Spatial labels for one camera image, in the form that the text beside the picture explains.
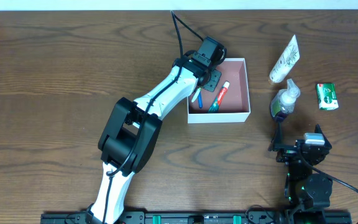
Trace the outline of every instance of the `wooden table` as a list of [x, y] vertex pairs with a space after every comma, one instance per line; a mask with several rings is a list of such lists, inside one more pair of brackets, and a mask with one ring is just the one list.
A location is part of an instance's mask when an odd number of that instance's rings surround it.
[[[287, 143], [320, 124], [333, 149], [317, 168], [358, 187], [358, 11], [183, 11], [202, 35], [245, 57], [245, 123], [187, 124], [182, 101], [164, 119], [153, 156], [126, 205], [147, 210], [245, 210], [287, 204], [287, 169], [267, 147], [278, 89], [268, 74], [293, 34], [301, 88], [285, 121]], [[181, 28], [185, 50], [200, 42]], [[96, 200], [97, 142], [118, 99], [160, 83], [179, 56], [168, 11], [0, 12], [0, 223], [39, 223], [47, 211]], [[315, 84], [336, 85], [339, 109], [320, 111]], [[358, 220], [358, 195], [335, 183], [331, 207]]]

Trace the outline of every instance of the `green soap box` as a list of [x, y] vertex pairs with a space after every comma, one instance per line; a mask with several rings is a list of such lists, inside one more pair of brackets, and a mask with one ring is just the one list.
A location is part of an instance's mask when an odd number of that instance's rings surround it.
[[333, 83], [319, 83], [316, 85], [318, 108], [321, 110], [335, 110], [339, 107]]

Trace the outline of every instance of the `red toothpaste tube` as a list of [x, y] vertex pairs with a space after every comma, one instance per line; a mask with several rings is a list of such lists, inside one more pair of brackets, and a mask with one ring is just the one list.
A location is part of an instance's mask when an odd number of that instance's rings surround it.
[[226, 81], [223, 84], [221, 91], [219, 92], [218, 96], [215, 98], [214, 102], [212, 103], [211, 107], [208, 110], [209, 113], [217, 113], [218, 112], [219, 106], [222, 103], [224, 95], [227, 93], [227, 89], [229, 88], [229, 85], [230, 85], [230, 83], [228, 81]]

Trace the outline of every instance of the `spray bottle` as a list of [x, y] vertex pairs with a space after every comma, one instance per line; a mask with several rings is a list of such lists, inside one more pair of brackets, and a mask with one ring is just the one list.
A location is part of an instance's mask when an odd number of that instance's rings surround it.
[[282, 122], [290, 113], [293, 112], [296, 99], [301, 95], [301, 91], [292, 81], [287, 80], [287, 89], [278, 91], [270, 104], [270, 112], [275, 121]]

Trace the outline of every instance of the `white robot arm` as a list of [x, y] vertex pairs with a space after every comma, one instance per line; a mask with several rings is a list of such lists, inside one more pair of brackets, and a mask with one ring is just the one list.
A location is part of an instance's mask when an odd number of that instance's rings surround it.
[[[148, 94], [135, 100], [137, 107], [145, 110], [151, 98], [157, 94], [162, 88], [167, 86], [172, 80], [175, 79], [179, 72], [179, 67], [174, 66], [164, 81], [157, 85], [152, 91]], [[175, 107], [182, 99], [190, 96], [194, 89], [197, 86], [197, 78], [189, 70], [182, 68], [180, 77], [177, 82], [171, 85], [170, 88], [165, 90], [153, 103], [153, 106], [150, 107], [149, 114], [156, 114], [159, 119], [163, 120], [165, 115]], [[134, 126], [139, 127], [138, 123], [133, 123]], [[117, 168], [112, 164], [103, 163], [103, 179], [99, 190], [98, 198], [91, 207], [91, 212], [93, 216], [98, 220], [102, 221], [104, 216], [104, 208], [106, 206], [106, 196], [109, 188], [109, 176], [108, 172], [114, 172]], [[122, 172], [118, 172], [112, 184], [110, 186], [109, 197], [108, 197], [108, 207], [105, 218], [105, 223], [112, 224], [114, 223], [121, 213], [124, 211], [124, 198], [131, 182], [134, 172], [131, 172], [128, 176], [123, 176]]]
[[[221, 76], [215, 68], [225, 56], [226, 49], [207, 37], [198, 51], [190, 51], [177, 59], [168, 77], [152, 91], [133, 102], [121, 98], [116, 103], [98, 144], [104, 175], [98, 198], [88, 211], [87, 223], [117, 221], [124, 210], [124, 198], [132, 177], [145, 166], [153, 152], [162, 120], [196, 87], [214, 91]], [[124, 123], [138, 127], [138, 133], [128, 131]]]

